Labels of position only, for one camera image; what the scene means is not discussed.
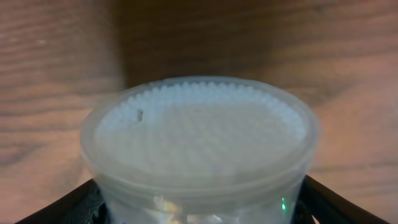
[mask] green light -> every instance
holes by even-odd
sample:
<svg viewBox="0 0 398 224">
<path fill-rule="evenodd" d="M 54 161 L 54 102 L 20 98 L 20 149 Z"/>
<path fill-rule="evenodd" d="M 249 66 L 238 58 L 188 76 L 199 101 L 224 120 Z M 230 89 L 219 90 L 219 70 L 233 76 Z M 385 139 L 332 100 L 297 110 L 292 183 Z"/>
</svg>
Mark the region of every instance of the green light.
<svg viewBox="0 0 398 224">
<path fill-rule="evenodd" d="M 282 210 L 286 210 L 286 205 L 285 205 L 285 198 L 282 198 Z"/>
</svg>

